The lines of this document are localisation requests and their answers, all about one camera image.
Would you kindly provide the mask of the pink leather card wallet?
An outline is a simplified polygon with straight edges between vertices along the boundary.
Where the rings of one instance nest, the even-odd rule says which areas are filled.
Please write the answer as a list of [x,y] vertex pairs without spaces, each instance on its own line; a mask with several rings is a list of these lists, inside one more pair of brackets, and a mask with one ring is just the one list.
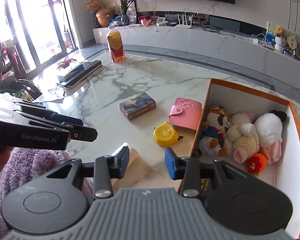
[[178,97],[171,107],[168,122],[179,131],[196,133],[201,114],[199,101]]

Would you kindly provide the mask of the dark grey gift box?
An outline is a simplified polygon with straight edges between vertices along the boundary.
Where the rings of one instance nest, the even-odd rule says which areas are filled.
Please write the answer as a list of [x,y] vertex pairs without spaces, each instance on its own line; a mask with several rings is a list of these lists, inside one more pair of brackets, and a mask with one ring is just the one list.
[[206,198],[214,189],[214,174],[213,172],[200,173],[200,196]]

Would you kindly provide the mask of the teddy bear on stand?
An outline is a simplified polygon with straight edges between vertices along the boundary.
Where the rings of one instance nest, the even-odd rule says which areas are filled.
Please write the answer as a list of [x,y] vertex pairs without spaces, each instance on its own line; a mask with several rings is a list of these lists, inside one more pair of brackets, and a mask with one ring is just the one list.
[[275,27],[275,47],[274,48],[279,53],[283,53],[284,48],[287,44],[287,40],[284,37],[284,35],[285,35],[285,29],[282,26],[277,25]]

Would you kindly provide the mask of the red artificial flower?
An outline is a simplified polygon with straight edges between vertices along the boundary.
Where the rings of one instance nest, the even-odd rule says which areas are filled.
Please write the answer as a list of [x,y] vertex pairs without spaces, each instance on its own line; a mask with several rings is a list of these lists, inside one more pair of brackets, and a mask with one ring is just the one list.
[[68,66],[70,66],[70,64],[73,63],[73,62],[77,62],[77,60],[74,59],[74,58],[64,59],[63,61],[60,61],[60,62],[57,63],[57,70],[65,69]]

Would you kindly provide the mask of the brown dog plush blue suit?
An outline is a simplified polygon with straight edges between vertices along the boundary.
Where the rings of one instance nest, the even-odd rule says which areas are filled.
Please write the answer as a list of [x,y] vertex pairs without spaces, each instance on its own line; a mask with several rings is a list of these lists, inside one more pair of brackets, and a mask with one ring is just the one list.
[[224,138],[229,128],[230,118],[226,109],[220,105],[212,106],[201,124],[194,156],[209,155],[220,158],[226,156]]

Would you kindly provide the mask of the cream crochet sheep doll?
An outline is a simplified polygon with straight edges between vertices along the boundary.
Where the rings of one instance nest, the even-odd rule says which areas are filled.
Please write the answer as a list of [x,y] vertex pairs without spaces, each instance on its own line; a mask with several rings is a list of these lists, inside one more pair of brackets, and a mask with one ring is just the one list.
[[238,112],[230,118],[224,146],[227,148],[227,155],[237,163],[245,162],[260,149],[253,120],[254,115],[249,112]]

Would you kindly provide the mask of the orange crochet ball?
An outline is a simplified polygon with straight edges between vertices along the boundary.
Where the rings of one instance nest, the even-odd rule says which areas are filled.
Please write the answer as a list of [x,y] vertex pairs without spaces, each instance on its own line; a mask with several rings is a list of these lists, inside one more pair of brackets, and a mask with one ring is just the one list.
[[255,153],[246,162],[247,172],[255,177],[258,177],[258,175],[265,170],[266,166],[267,159],[261,153]]

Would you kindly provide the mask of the white marble tv console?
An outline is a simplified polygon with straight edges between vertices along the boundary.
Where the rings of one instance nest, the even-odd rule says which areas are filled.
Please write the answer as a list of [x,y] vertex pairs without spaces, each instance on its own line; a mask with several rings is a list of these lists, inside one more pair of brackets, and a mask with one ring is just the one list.
[[178,50],[213,57],[255,70],[300,90],[300,62],[241,36],[200,27],[118,27],[123,44]]

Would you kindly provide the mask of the purple fuzzy sleeve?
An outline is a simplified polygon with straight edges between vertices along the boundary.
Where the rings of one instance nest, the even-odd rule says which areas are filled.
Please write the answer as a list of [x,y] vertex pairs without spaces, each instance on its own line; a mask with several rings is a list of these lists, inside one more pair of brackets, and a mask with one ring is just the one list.
[[80,221],[92,183],[66,151],[15,148],[0,178],[0,239],[15,229],[47,235]]

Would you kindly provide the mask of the illustrated card box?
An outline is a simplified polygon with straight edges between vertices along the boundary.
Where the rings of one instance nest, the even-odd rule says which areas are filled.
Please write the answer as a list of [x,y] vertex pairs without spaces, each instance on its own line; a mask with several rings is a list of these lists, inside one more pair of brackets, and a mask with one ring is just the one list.
[[119,104],[120,111],[132,121],[156,108],[156,101],[143,92]]

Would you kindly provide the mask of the white wifi router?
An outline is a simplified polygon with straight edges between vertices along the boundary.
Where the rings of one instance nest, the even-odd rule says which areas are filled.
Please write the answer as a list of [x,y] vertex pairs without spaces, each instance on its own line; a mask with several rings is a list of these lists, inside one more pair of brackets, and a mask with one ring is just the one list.
[[191,29],[193,16],[187,16],[186,14],[177,15],[178,23],[174,26],[179,29]]

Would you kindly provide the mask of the orange cardboard box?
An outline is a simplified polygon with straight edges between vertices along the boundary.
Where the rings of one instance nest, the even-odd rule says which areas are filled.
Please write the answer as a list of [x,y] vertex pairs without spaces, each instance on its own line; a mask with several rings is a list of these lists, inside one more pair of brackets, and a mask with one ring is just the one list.
[[190,161],[165,158],[182,196],[207,214],[210,239],[300,239],[300,122],[292,103],[212,79],[205,102],[177,98],[169,122],[194,133]]

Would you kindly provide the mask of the yellow tape measure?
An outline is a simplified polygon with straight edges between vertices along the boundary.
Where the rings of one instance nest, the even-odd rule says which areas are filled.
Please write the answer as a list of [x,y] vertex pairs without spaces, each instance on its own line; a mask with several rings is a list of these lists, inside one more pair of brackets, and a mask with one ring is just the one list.
[[154,129],[153,138],[159,146],[169,147],[182,140],[183,136],[179,136],[169,122],[165,122]]

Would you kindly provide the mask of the green potted plant left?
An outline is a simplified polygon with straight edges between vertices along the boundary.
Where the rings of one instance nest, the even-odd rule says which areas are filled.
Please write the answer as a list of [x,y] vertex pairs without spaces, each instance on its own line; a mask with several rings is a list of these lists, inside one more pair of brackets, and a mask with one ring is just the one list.
[[134,3],[135,0],[120,0],[121,4],[121,11],[122,11],[122,16],[121,16],[121,23],[123,26],[129,25],[129,17],[127,15],[127,11],[129,6]]

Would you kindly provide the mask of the white plush pink striped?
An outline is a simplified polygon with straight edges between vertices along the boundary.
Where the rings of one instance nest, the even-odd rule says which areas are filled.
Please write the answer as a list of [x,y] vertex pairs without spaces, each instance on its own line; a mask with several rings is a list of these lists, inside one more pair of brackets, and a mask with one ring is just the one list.
[[259,152],[265,156],[268,165],[277,163],[282,156],[282,131],[286,120],[285,112],[272,110],[254,122],[259,138]]

